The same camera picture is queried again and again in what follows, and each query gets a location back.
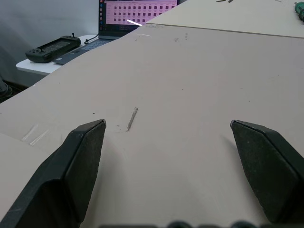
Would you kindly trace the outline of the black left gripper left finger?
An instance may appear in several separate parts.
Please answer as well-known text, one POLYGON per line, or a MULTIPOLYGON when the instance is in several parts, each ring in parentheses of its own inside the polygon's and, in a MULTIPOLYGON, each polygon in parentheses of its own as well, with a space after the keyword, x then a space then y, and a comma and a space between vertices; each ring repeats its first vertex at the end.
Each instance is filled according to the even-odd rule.
POLYGON ((36 169, 0 228, 79 228, 98 174, 104 119, 78 126, 36 169))

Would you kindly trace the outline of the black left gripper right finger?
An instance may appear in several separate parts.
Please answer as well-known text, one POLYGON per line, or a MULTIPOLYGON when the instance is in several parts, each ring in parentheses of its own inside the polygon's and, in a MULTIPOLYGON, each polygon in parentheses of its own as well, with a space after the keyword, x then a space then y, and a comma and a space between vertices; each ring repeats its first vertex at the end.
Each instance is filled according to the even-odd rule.
POLYGON ((233 120, 242 167, 267 219, 304 224, 304 157, 278 132, 233 120))

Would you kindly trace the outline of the white side table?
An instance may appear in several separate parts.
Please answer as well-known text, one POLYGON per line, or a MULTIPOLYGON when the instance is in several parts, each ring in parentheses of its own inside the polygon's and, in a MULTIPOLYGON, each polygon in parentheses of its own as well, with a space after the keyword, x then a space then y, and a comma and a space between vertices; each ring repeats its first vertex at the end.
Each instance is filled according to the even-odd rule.
MULTIPOLYGON (((55 41, 62 39, 61 41, 66 41, 71 43, 73 40, 76 40, 76 38, 72 35, 68 35, 68 36, 62 36, 58 39, 55 39, 54 41, 50 41, 45 45, 41 45, 41 47, 48 47, 51 46, 55 43, 55 41)), ((84 36, 80 36, 80 47, 85 45, 85 41, 86 39, 91 39, 90 41, 94 41, 96 39, 98 39, 98 35, 84 35, 84 36)), ((43 63, 37 63, 37 62, 33 62, 29 59, 25 59, 19 63, 16 64, 16 68, 20 71, 24 71, 24 72, 29 72, 29 73, 35 73, 35 74, 39 74, 39 75, 43 75, 43 76, 47 76, 51 73, 53 73, 54 71, 56 71, 57 69, 61 68, 63 65, 54 63, 54 62, 43 62, 43 63)))

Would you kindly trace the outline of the black handheld remote controller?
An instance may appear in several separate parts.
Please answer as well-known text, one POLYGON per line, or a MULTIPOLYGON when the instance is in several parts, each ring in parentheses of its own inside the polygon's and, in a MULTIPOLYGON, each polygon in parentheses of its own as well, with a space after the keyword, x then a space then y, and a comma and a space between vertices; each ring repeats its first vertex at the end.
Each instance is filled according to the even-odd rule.
POLYGON ((25 55, 32 62, 48 63, 80 47, 80 45, 80 38, 75 37, 73 33, 71 36, 62 36, 42 46, 31 49, 25 55))

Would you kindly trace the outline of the grey open laptop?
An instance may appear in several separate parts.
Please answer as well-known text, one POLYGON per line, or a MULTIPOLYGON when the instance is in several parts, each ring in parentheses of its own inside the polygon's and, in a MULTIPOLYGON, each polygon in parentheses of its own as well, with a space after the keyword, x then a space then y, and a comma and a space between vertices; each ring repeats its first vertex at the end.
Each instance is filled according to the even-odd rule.
POLYGON ((100 0, 98 37, 54 60, 64 65, 76 57, 119 39, 173 9, 180 0, 100 0))

